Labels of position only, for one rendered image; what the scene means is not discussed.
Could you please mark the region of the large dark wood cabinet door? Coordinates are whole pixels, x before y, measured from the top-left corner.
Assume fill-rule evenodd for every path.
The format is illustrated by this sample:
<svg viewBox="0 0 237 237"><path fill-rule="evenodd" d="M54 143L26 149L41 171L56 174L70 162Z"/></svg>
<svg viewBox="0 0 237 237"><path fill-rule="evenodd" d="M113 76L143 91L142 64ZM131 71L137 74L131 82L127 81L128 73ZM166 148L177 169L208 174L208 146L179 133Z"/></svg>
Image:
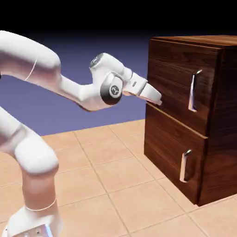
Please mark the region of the large dark wood cabinet door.
<svg viewBox="0 0 237 237"><path fill-rule="evenodd" d="M161 110L207 136L212 86L220 48L175 43L153 38L149 42L148 81L162 94ZM193 73L197 77L194 105L188 109Z"/></svg>

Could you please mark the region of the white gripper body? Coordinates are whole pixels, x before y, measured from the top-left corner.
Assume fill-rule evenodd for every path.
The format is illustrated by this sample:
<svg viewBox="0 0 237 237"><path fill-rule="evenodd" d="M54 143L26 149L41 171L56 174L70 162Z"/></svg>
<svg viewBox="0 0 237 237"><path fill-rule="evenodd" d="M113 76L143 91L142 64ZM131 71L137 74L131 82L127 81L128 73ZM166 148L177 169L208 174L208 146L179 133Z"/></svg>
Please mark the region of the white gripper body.
<svg viewBox="0 0 237 237"><path fill-rule="evenodd" d="M162 104L161 98L162 95L159 91L157 91L152 85L149 83L146 83L144 88L142 89L139 97L141 99L144 99L148 102L151 102L153 104L156 104L160 106Z"/></svg>

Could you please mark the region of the small dark wood cabinet door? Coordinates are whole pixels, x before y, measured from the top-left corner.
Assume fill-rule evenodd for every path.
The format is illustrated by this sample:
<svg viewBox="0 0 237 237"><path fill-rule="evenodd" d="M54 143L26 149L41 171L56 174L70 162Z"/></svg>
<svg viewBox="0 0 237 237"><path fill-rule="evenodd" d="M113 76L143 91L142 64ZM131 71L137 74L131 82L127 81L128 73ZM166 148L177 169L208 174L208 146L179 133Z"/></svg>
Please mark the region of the small dark wood cabinet door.
<svg viewBox="0 0 237 237"><path fill-rule="evenodd" d="M202 164L207 138L192 131L154 106L146 105L144 154L193 203L200 195ZM181 156L187 158L185 179L180 181Z"/></svg>

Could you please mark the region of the dark wood cabinet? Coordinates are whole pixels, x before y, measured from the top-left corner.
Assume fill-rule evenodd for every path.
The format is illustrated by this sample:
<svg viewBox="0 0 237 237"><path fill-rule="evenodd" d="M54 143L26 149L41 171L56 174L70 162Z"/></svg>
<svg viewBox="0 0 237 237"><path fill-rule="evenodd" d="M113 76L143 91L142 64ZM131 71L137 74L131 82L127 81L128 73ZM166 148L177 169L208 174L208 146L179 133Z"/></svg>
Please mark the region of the dark wood cabinet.
<svg viewBox="0 0 237 237"><path fill-rule="evenodd" d="M203 206L237 194L237 36L153 38L220 48L212 86L207 136L205 136L207 143L202 164L200 195L195 205ZM156 106L150 102L147 104L165 113L161 110L161 105Z"/></svg>

